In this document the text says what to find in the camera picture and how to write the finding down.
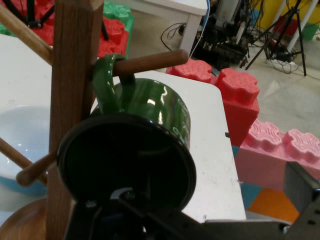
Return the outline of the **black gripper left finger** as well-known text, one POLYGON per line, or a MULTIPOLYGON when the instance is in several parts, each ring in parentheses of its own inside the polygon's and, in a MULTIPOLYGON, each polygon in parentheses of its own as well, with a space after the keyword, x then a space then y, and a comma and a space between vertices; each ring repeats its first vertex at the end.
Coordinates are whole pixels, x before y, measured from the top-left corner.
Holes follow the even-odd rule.
POLYGON ((144 195, 90 188, 76 197, 66 240, 223 240, 221 229, 177 208, 160 208, 144 195))

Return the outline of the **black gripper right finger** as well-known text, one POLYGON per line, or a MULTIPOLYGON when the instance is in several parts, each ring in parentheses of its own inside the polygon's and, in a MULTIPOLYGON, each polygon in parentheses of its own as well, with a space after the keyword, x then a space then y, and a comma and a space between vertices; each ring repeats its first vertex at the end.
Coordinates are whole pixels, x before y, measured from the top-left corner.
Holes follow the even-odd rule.
POLYGON ((288 162, 284 172, 283 190, 299 215, 282 238, 284 240, 318 240, 320 238, 320 183, 299 163, 288 162))

